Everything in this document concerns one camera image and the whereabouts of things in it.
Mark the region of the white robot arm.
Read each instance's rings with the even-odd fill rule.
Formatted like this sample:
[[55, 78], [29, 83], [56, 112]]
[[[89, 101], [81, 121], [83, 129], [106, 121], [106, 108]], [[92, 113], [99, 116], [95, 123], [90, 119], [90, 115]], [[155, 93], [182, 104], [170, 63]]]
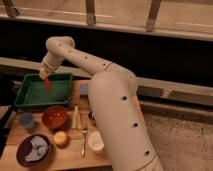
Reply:
[[88, 99], [113, 171], [164, 171], [150, 141], [140, 109], [133, 98], [138, 89], [135, 74], [108, 60], [79, 51], [72, 38], [50, 37], [39, 70], [41, 79], [64, 60], [91, 75]]

